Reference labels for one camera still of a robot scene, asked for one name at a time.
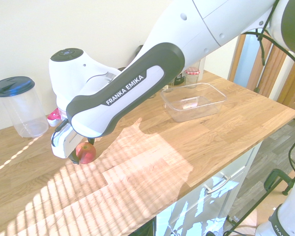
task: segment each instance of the floor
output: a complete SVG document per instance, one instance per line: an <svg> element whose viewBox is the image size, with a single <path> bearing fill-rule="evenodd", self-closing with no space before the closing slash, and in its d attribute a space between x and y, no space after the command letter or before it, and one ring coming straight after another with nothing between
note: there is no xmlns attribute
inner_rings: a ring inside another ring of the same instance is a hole
<svg viewBox="0 0 295 236"><path fill-rule="evenodd" d="M294 176L288 161L288 152L294 142L295 120L264 140L230 211L233 220L238 221L266 193L263 183L271 170L277 168ZM295 160L295 148L292 158ZM280 183L238 227L238 231L253 236L256 227L267 221L273 209L284 202L286 197L281 192L286 186L286 183ZM226 222L225 228L230 227L231 224Z"/></svg>

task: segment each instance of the white cabinet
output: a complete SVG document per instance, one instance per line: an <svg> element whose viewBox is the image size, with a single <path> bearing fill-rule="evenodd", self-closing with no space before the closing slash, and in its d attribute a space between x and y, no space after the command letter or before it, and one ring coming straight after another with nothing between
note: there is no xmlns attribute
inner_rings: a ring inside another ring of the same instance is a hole
<svg viewBox="0 0 295 236"><path fill-rule="evenodd" d="M176 232L177 236L202 236L208 231L218 232L260 145L158 214L156 235L170 236Z"/></svg>

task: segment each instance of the butcher block counter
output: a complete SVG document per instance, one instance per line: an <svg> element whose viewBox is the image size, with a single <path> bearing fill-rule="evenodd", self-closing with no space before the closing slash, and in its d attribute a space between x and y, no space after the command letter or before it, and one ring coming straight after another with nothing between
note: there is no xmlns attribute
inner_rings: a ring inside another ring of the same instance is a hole
<svg viewBox="0 0 295 236"><path fill-rule="evenodd" d="M52 127L0 130L0 235L129 235L295 118L211 73L202 82L227 96L219 113L177 123L158 93L95 140L87 165L53 156Z"/></svg>

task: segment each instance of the apple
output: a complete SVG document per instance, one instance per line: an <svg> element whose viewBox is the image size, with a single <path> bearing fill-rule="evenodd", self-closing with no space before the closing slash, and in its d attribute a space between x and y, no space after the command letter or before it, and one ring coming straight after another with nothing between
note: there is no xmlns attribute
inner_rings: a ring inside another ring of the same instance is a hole
<svg viewBox="0 0 295 236"><path fill-rule="evenodd" d="M75 150L81 164L88 164L96 159L96 149L88 142L80 143Z"/></svg>

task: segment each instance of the jar lid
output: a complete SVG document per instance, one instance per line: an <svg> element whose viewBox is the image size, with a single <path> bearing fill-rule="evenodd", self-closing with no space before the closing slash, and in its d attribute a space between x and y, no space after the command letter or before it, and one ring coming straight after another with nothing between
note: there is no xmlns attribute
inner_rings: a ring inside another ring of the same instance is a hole
<svg viewBox="0 0 295 236"><path fill-rule="evenodd" d="M187 75L199 75L200 70L195 67L189 67L188 69L185 70L185 73Z"/></svg>
<svg viewBox="0 0 295 236"><path fill-rule="evenodd" d="M35 82L26 76L10 77L0 80L0 97L11 97L33 88Z"/></svg>

